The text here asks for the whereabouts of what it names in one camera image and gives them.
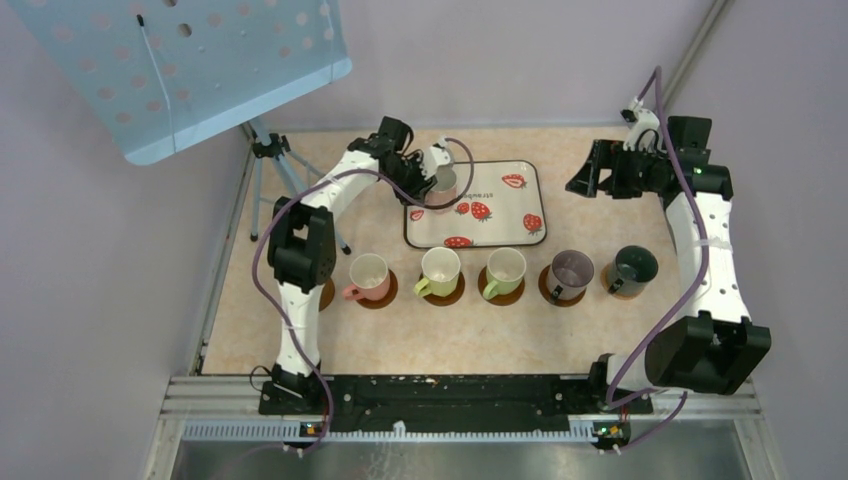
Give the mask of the pale pink mug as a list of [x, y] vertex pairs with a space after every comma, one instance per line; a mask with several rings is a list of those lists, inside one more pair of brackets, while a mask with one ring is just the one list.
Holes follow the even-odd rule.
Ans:
[[430, 211], [444, 213], [457, 197], [457, 175], [451, 166], [442, 166], [433, 179], [435, 184], [426, 195], [425, 205]]

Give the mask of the strawberry enamel tray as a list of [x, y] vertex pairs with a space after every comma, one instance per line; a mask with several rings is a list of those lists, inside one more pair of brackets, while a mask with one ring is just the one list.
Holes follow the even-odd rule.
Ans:
[[546, 237], [538, 171], [526, 160], [477, 162], [470, 189], [451, 209], [405, 213], [404, 240], [418, 249], [533, 246]]

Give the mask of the purple mug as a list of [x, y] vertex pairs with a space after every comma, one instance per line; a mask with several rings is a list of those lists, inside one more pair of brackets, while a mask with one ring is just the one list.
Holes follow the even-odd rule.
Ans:
[[547, 288], [554, 297], [573, 298], [592, 281], [595, 273], [592, 260], [583, 252], [564, 250], [551, 261]]

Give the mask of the woven rattan coaster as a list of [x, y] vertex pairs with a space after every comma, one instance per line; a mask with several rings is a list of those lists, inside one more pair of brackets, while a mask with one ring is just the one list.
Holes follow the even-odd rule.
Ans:
[[619, 300], [633, 300], [641, 296], [645, 290], [644, 284], [635, 284], [635, 288], [631, 289], [627, 292], [623, 292], [621, 288], [615, 289], [613, 287], [613, 283], [617, 280], [617, 277], [614, 275], [614, 264], [608, 263], [604, 266], [601, 271], [600, 279], [602, 283], [603, 290], [612, 297]]

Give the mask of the dark green mug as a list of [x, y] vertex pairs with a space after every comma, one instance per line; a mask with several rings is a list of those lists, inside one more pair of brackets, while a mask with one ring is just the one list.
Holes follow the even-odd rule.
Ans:
[[644, 284], [646, 288], [659, 271], [658, 260], [654, 254], [638, 245], [622, 248], [611, 263], [614, 264], [614, 275], [617, 277], [613, 287], [621, 288], [623, 292], [634, 289], [636, 283]]

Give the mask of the brown wooden coaster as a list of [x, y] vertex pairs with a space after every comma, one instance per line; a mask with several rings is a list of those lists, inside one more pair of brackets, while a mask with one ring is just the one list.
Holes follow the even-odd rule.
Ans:
[[515, 304], [522, 297], [522, 295], [525, 291], [526, 279], [523, 279], [521, 281], [521, 283], [517, 286], [517, 288], [509, 294], [495, 295], [490, 299], [485, 298], [483, 296], [483, 294], [484, 294], [485, 288], [488, 285], [486, 273], [487, 273], [487, 270], [486, 270], [485, 267], [483, 267], [479, 271], [478, 278], [477, 278], [478, 292], [486, 302], [488, 302], [489, 304], [495, 305], [495, 306], [509, 306], [509, 305]]
[[437, 296], [430, 288], [430, 283], [424, 286], [417, 295], [431, 305], [438, 307], [446, 307], [455, 304], [460, 300], [465, 292], [466, 281], [462, 272], [459, 273], [457, 286], [455, 290], [447, 296]]
[[563, 298], [561, 295], [554, 297], [553, 293], [547, 288], [547, 278], [551, 271], [551, 266], [547, 265], [540, 272], [538, 277], [537, 286], [539, 292], [543, 299], [547, 301], [549, 304], [554, 305], [559, 308], [571, 307], [583, 300], [586, 295], [586, 289], [583, 288], [576, 296], [573, 298]]
[[323, 285], [322, 292], [319, 300], [319, 311], [323, 312], [327, 309], [333, 302], [334, 296], [336, 293], [335, 283], [332, 278], [328, 279], [327, 282]]
[[359, 298], [356, 300], [356, 303], [371, 310], [382, 309], [389, 306], [395, 300], [398, 291], [397, 277], [392, 270], [389, 270], [384, 281], [372, 290], [374, 294], [381, 293], [382, 296], [378, 299]]

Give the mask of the light green mug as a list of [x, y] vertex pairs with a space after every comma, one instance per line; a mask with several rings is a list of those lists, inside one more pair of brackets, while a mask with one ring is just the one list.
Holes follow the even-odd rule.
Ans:
[[526, 259], [519, 250], [503, 247], [492, 252], [486, 263], [483, 298], [512, 294], [524, 280], [526, 269]]

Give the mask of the salmon pink mug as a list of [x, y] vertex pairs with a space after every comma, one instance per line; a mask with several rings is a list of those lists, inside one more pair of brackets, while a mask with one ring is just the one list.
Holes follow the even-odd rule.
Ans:
[[345, 300], [380, 301], [389, 292], [390, 274], [387, 262], [379, 255], [360, 255], [350, 265], [351, 284], [342, 295]]

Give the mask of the yellow green mug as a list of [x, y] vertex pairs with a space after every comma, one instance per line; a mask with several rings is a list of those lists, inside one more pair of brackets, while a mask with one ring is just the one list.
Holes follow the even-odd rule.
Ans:
[[414, 286], [416, 295], [446, 298], [455, 292], [461, 273], [461, 261], [454, 250], [446, 247], [431, 248], [422, 257], [421, 269], [422, 278]]

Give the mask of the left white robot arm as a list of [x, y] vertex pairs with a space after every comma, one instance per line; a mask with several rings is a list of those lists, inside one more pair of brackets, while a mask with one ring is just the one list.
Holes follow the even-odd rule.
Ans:
[[453, 158], [441, 140], [425, 150], [407, 150], [413, 137], [404, 122], [385, 117], [377, 132], [353, 140], [337, 164], [315, 185], [293, 198], [281, 196], [273, 207], [267, 262], [280, 292], [285, 329], [280, 351], [264, 387], [297, 413], [319, 404], [315, 371], [318, 314], [324, 285], [335, 269], [335, 218], [379, 180], [386, 181], [404, 205], [422, 204], [439, 171]]

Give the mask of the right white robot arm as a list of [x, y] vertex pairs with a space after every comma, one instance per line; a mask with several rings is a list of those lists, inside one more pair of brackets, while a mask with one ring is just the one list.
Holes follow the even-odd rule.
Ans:
[[629, 355], [605, 354], [592, 366], [589, 404], [612, 412], [629, 392], [662, 388], [732, 395], [769, 352], [771, 333], [756, 326], [739, 290], [730, 241], [730, 170], [710, 163], [709, 118], [672, 116], [667, 131], [627, 140], [597, 139], [567, 191], [586, 198], [659, 197], [677, 256], [682, 295]]

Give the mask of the light blue tripod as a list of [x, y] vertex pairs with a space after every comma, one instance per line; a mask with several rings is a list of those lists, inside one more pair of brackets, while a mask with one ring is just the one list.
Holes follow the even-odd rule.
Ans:
[[302, 166], [307, 180], [311, 176], [321, 178], [324, 173], [294, 151], [285, 135], [271, 132], [259, 117], [249, 120], [246, 129], [252, 137], [251, 152], [254, 156], [250, 240], [256, 242], [259, 237], [260, 204], [273, 206], [276, 202], [275, 196], [265, 196], [265, 193], [271, 193], [271, 180], [264, 180], [263, 174], [267, 170], [273, 171], [277, 176], [277, 180], [274, 180], [276, 193], [293, 196], [306, 189], [306, 182], [290, 160]]

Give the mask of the blue perforated board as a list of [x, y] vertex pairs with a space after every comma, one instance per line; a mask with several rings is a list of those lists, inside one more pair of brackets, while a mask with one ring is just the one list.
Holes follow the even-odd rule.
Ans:
[[14, 1], [110, 131], [150, 165], [347, 75], [335, 1]]

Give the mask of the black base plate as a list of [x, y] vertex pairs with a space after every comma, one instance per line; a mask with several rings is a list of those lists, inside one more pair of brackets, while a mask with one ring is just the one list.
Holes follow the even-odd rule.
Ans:
[[333, 433], [565, 432], [576, 415], [605, 413], [594, 375], [337, 375], [321, 385], [262, 386], [262, 415], [328, 416]]

